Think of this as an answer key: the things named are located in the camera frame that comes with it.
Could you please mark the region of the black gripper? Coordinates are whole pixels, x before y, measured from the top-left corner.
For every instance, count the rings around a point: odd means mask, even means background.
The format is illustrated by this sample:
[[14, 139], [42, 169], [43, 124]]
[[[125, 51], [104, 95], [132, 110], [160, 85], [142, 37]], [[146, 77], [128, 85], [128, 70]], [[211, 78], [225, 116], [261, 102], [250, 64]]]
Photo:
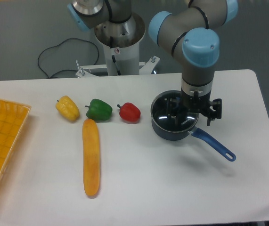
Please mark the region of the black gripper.
[[210, 101], [211, 91], [201, 96], [201, 93], [187, 94], [181, 89], [180, 97], [172, 97], [168, 100], [166, 114], [170, 119], [176, 119], [181, 111], [180, 103], [190, 113], [201, 113], [207, 118], [207, 126], [216, 119], [222, 118], [222, 99]]

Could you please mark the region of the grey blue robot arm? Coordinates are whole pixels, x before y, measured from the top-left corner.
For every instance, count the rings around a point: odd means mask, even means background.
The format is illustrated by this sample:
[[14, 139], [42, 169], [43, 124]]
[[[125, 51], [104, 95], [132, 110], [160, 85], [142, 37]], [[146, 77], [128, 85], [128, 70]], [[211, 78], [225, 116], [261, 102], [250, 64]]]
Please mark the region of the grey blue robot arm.
[[181, 102], [208, 122], [220, 119], [222, 101], [210, 100], [214, 67], [220, 55], [215, 32], [238, 12], [235, 0], [190, 0], [187, 10], [162, 11], [145, 26], [129, 0], [74, 0], [67, 6], [81, 31], [94, 30], [103, 45], [110, 76], [139, 73], [139, 43], [145, 33], [182, 66]]

